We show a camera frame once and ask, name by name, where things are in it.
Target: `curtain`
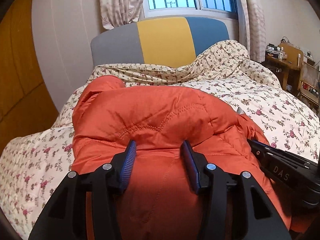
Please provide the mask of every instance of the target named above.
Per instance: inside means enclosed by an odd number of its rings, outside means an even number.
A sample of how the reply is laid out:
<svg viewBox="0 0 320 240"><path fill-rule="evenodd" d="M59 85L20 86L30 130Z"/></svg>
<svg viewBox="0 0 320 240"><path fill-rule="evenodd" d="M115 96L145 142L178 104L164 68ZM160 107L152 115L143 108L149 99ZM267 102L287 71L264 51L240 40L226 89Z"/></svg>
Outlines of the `curtain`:
<svg viewBox="0 0 320 240"><path fill-rule="evenodd" d="M261 0L238 0L239 41L250 53L250 59L265 60L266 27Z"/></svg>
<svg viewBox="0 0 320 240"><path fill-rule="evenodd" d="M102 25L111 30L115 27L137 22L143 0L100 0Z"/></svg>

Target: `chair backrest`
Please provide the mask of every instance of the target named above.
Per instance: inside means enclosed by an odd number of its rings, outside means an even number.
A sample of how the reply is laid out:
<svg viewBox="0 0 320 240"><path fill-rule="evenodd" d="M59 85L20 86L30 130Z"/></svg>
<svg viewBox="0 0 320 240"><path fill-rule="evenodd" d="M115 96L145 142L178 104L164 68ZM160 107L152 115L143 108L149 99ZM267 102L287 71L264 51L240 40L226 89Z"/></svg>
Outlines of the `chair backrest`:
<svg viewBox="0 0 320 240"><path fill-rule="evenodd" d="M165 17L106 31L91 42L95 66L115 63L180 67L213 44L229 39L226 25L205 17Z"/></svg>
<svg viewBox="0 0 320 240"><path fill-rule="evenodd" d="M320 71L315 69L313 66L303 62L301 68L301 78L300 81L308 84L319 92L319 82Z"/></svg>

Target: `puffer jacket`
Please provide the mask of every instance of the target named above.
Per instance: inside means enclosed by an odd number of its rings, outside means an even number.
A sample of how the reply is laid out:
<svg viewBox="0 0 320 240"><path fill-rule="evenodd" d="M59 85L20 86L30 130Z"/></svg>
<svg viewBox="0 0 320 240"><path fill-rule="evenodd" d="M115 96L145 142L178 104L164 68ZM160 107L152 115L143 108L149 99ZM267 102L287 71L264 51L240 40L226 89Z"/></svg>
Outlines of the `puffer jacket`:
<svg viewBox="0 0 320 240"><path fill-rule="evenodd" d="M79 174L111 161L130 139L137 143L129 186L116 200L124 240L196 239L202 199L192 192L180 158L185 139L224 171L249 171L290 226L288 196L260 170L246 140L267 139L219 98L181 86L126 88L117 77L103 76L82 93L73 125L72 169Z"/></svg>

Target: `floral bedding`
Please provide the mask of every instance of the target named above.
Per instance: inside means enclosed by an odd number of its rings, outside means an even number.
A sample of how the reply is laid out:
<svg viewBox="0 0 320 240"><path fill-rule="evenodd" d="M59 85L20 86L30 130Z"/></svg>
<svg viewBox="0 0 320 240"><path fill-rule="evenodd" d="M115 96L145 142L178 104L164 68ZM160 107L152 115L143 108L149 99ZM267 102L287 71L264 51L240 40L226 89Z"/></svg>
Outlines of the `floral bedding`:
<svg viewBox="0 0 320 240"><path fill-rule="evenodd" d="M13 139L0 158L0 207L23 239L70 170L74 156L72 112L84 88L102 75L115 75L127 87L173 85L200 89L236 111L240 107L264 131L271 146L318 162L319 119L301 101L281 90L273 73L249 59L236 41L219 42L190 65L172 69L146 64L97 66L77 89L51 129Z"/></svg>

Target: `wooden desk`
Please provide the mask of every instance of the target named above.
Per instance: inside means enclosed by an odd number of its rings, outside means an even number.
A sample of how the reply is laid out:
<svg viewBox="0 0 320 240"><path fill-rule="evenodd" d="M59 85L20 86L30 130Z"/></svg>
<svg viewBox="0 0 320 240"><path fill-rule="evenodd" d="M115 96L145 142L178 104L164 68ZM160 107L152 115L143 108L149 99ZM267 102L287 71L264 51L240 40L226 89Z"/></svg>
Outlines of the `wooden desk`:
<svg viewBox="0 0 320 240"><path fill-rule="evenodd" d="M293 65L292 63L290 63L287 60L282 60L282 59L277 59L277 58L273 58L270 56L266 56L266 62L271 63L272 65L276 65L278 68L282 69L284 76L283 76L281 86L284 91L287 90L289 71L290 70L299 71L299 74L300 74L300 68L296 65Z"/></svg>

